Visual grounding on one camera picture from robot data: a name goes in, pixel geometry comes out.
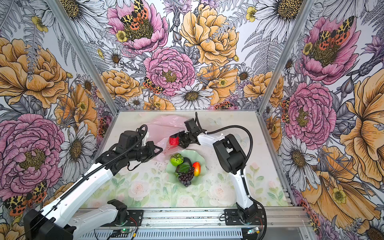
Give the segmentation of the red bell pepper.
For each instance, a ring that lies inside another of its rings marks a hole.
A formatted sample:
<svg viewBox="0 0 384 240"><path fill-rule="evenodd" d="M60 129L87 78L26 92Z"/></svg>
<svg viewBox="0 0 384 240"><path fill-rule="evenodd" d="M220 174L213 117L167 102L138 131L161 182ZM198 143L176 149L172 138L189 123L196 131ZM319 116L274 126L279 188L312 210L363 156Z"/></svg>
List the red bell pepper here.
<svg viewBox="0 0 384 240"><path fill-rule="evenodd" d="M170 137L169 138L169 144L170 146L178 146L180 142L179 137Z"/></svg>

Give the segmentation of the pink plastic bag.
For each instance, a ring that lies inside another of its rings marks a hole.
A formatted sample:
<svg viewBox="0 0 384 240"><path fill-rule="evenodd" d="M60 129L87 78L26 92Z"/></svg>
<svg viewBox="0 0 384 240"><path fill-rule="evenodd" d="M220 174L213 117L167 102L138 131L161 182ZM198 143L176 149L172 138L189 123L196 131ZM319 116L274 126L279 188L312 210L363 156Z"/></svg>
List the pink plastic bag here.
<svg viewBox="0 0 384 240"><path fill-rule="evenodd" d="M183 150L178 146L169 144L169 137L181 131L185 131L185 121L187 118L178 115L161 115L156 117L148 126L148 141L153 141L155 146L160 147L163 151L153 160L160 163L168 163L170 157Z"/></svg>

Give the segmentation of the green bumpy custard apple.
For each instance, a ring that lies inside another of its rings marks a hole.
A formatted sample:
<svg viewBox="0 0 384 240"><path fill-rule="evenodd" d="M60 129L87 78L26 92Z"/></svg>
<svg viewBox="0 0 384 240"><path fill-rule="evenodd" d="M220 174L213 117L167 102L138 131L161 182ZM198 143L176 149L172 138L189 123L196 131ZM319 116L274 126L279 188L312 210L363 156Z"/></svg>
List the green bumpy custard apple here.
<svg viewBox="0 0 384 240"><path fill-rule="evenodd" d="M177 167L184 162L184 157L179 153L173 154L170 158L170 162L173 166Z"/></svg>

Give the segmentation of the small red tomato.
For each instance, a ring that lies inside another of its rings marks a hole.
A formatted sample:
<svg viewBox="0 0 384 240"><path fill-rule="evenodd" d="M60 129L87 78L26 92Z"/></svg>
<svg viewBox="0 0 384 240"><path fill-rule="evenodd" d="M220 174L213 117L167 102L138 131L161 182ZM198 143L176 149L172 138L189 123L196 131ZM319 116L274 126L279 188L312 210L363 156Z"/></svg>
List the small red tomato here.
<svg viewBox="0 0 384 240"><path fill-rule="evenodd" d="M199 162L193 163L194 176L198 177L201 174L201 164Z"/></svg>

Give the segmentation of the dark purple grape bunch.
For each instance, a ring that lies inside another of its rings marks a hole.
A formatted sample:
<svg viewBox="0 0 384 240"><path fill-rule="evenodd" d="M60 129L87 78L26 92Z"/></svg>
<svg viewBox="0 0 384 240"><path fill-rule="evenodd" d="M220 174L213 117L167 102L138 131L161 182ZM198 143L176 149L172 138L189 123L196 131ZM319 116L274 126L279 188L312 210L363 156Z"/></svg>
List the dark purple grape bunch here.
<svg viewBox="0 0 384 240"><path fill-rule="evenodd" d="M187 173L179 173L178 180L185 187L189 187L192 184L194 176L194 170L189 170Z"/></svg>

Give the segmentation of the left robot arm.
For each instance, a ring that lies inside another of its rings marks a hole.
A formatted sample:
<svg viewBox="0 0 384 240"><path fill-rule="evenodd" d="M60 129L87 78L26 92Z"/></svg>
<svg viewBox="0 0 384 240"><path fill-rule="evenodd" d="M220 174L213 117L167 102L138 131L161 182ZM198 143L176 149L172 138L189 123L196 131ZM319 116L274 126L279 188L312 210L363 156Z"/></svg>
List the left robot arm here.
<svg viewBox="0 0 384 240"><path fill-rule="evenodd" d="M130 221L128 207L119 200L77 218L74 214L104 183L130 162L146 163L163 149L154 142L144 143L147 125L136 131L125 131L119 142L101 154L91 168L68 190L41 210L30 210L24 216L27 240L76 240L103 225L124 226Z"/></svg>

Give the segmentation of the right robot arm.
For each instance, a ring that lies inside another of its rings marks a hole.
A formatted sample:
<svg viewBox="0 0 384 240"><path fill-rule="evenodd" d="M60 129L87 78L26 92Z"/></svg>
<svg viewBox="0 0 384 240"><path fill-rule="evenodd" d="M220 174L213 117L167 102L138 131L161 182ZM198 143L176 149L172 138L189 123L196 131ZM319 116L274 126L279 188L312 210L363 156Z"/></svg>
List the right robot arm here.
<svg viewBox="0 0 384 240"><path fill-rule="evenodd" d="M185 121L186 131L178 132L169 137L171 146L186 149L191 144L212 148L222 169L231 175L236 193L236 205L240 221L249 224L258 213L261 204L251 197L247 186L245 168L253 150L251 132L239 125L230 125L208 132L200 125L199 119ZM222 131L236 129L244 131L250 139L250 147L244 152L236 137L232 134L223 135Z"/></svg>

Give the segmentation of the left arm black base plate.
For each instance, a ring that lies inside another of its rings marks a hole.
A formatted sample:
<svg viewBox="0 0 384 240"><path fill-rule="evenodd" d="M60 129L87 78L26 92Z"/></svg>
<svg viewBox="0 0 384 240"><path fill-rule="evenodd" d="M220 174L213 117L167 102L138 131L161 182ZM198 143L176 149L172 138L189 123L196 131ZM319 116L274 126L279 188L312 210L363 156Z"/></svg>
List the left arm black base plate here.
<svg viewBox="0 0 384 240"><path fill-rule="evenodd" d="M126 218L124 221L124 227L140 227L144 218L143 210L128 209L126 211Z"/></svg>

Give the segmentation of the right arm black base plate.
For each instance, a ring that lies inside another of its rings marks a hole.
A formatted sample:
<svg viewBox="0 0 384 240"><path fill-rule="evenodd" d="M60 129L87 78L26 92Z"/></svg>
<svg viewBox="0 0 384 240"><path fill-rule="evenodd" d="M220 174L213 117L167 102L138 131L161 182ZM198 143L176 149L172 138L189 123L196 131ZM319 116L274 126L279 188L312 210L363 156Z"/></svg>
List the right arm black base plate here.
<svg viewBox="0 0 384 240"><path fill-rule="evenodd" d="M227 226L265 226L267 224L265 211L260 208L224 209L224 218Z"/></svg>

